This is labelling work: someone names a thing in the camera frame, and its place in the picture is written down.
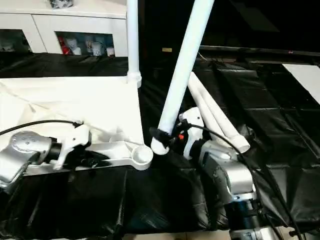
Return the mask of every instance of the white plastic tube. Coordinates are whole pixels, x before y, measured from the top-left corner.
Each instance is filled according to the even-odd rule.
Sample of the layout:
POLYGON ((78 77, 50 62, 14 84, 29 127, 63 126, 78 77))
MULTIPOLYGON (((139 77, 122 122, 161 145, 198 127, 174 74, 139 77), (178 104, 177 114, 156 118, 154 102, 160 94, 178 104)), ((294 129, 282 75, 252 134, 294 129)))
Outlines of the white plastic tube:
MULTIPOLYGON (((210 129, 211 131, 214 131, 217 134, 225 137, 219 124, 217 123, 216 119, 214 118, 213 114, 211 113, 210 109, 208 108, 205 100, 201 96, 199 89, 198 89, 198 85, 197 85, 196 81, 194 80, 194 76, 195 76, 195 74, 193 72, 191 72, 190 80, 188 82, 188 88, 189 88, 190 93, 193 97, 193 100, 195 101, 195 104, 197 105, 197 107, 200 110, 200 113, 201 113, 201 116, 202 116, 203 121, 205 123, 205 126, 208 129, 210 129)), ((210 135, 213 140, 216 139, 216 136, 214 136, 212 134, 210 134, 210 135)))
POLYGON ((141 73, 139 70, 139 27, 138 0, 126 1, 126 36, 128 45, 128 81, 136 81, 141 87, 141 73))
MULTIPOLYGON (((189 84, 192 84, 194 88, 197 88, 198 94, 203 98, 205 104, 207 105, 208 109, 210 110, 211 114, 215 118, 217 124, 220 126, 223 134, 231 141, 231 143, 240 150, 241 153, 246 152, 250 149, 250 144, 246 140, 246 138, 236 130, 230 120, 227 118, 225 113, 221 110, 219 105, 216 103, 214 98, 210 95, 208 90, 205 86, 200 82, 199 78, 192 72, 190 75, 189 84)), ((211 128, 206 121, 204 120, 206 126, 210 129, 215 131, 211 128)))
MULTIPOLYGON (((181 50, 174 69, 168 95, 166 96, 158 128, 172 133, 179 109, 185 95, 190 73, 195 64, 197 53, 204 35, 215 0, 195 0, 185 31, 181 50)), ((155 154, 164 155, 169 148, 152 139, 151 148, 155 154)))

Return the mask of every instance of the floor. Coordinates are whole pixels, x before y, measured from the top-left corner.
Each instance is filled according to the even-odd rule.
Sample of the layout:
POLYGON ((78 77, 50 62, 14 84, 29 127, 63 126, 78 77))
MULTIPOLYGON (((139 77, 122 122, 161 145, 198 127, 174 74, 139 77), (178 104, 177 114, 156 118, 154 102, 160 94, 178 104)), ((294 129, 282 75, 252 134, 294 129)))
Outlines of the floor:
MULTIPOLYGON (((284 240, 297 240, 291 237, 289 232, 292 228, 279 227, 284 240)), ((182 232, 182 233, 158 233, 145 235, 127 234, 124 240, 230 240, 229 231, 202 231, 202 232, 182 232)))

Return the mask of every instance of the black plastic sheet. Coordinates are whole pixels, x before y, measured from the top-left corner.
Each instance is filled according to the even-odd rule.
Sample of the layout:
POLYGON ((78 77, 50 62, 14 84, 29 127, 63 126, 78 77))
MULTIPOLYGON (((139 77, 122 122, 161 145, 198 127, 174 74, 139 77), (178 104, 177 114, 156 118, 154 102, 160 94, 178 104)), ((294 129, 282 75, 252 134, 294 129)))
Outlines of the black plastic sheet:
MULTIPOLYGON (((127 59, 59 54, 1 54, 0 77, 123 76, 127 59)), ((197 61, 194 72, 247 137, 263 202, 275 224, 288 216, 267 184, 276 180, 300 227, 320 225, 320 106, 280 64, 197 61)), ((173 74, 166 61, 141 69, 138 90, 144 140, 159 123, 173 74)), ((194 107, 187 90, 180 111, 194 107)), ((0 193, 2 237, 116 237, 228 227, 215 185, 197 166, 169 152, 152 166, 24 177, 0 193)))

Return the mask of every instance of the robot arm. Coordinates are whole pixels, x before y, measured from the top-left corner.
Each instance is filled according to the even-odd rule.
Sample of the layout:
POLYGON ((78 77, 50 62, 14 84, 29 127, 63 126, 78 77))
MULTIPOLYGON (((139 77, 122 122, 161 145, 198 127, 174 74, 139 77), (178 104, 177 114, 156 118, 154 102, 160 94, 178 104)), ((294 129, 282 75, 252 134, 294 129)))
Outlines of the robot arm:
POLYGON ((53 168, 62 168, 68 153, 77 146, 90 145, 91 137, 86 125, 76 127, 72 134, 57 142, 55 138, 41 136, 32 131, 14 134, 8 146, 0 151, 0 188, 10 192, 28 166, 57 160, 53 168))
MULTIPOLYGON (((251 172, 237 160, 236 151, 213 140, 205 141, 202 139, 202 129, 190 128, 190 124, 203 127, 197 107, 181 114, 179 120, 180 123, 173 130, 173 134, 179 137, 173 135, 171 140, 165 142, 170 143, 169 147, 173 150, 177 149, 177 145, 183 145, 183 155, 187 159, 196 159, 197 164, 215 183, 228 218, 231 239, 276 240, 257 198, 251 172)), ((151 134, 163 142, 165 135, 158 137, 161 134, 154 134, 156 131, 160 130, 153 130, 151 134)))

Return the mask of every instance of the black cable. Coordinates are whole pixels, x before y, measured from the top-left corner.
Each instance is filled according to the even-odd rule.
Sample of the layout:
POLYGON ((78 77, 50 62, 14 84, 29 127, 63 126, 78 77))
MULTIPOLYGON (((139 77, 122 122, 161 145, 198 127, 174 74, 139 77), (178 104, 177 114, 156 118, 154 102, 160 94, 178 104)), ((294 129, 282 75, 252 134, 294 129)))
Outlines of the black cable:
POLYGON ((28 126, 37 125, 37 124, 46 124, 46 123, 72 124, 75 128, 77 128, 77 127, 79 127, 79 126, 82 125, 82 123, 78 123, 78 122, 75 122, 75 121, 67 121, 67 120, 41 120, 41 121, 32 121, 32 122, 28 122, 28 123, 25 123, 25 124, 21 124, 21 125, 14 126, 14 127, 9 128, 9 129, 0 131, 0 136, 3 135, 3 134, 10 133, 10 132, 12 132, 12 131, 18 130, 18 129, 22 129, 22 128, 28 127, 28 126))
POLYGON ((269 216, 267 214, 264 215, 265 219, 268 221, 269 225, 271 226, 272 230, 274 231, 275 235, 278 237, 280 240, 284 240, 284 237, 280 233, 280 231, 276 228, 276 226, 273 224, 273 222, 270 220, 269 216))
MULTIPOLYGON (((194 127, 194 128, 198 128, 198 129, 202 129, 202 130, 205 130, 213 135, 215 135, 216 137, 220 138, 221 140, 223 140, 224 142, 226 142, 228 145, 230 145, 230 147, 232 147, 240 156, 241 160, 243 161, 243 164, 245 164, 245 166, 249 169, 249 171, 251 172, 252 174, 252 177, 254 176, 253 174, 253 169, 249 166, 249 164, 247 163, 247 160, 245 159, 245 157, 243 156, 243 154, 240 152, 239 149, 237 149, 228 139, 226 139, 225 137, 221 136, 220 134, 210 130, 209 128, 206 128, 204 126, 198 126, 198 125, 194 125, 194 124, 188 124, 189 127, 194 127)), ((301 235, 301 232, 299 230, 299 227, 297 225, 297 222, 294 220, 294 218, 292 217, 291 213, 290 213, 290 210, 282 196, 282 194, 280 193, 280 189, 279 189, 279 186, 278 184, 276 183, 275 179, 271 177, 271 180, 273 181, 273 184, 269 183, 269 186, 270 188, 274 191, 274 193, 277 195, 277 198, 278 200, 280 201, 281 205, 283 206, 284 210, 286 211, 286 214, 288 215, 290 221, 292 222, 292 225, 293 225, 293 228, 294 230, 296 231, 296 235, 298 237, 299 240, 303 240, 302 238, 302 235, 301 235)))

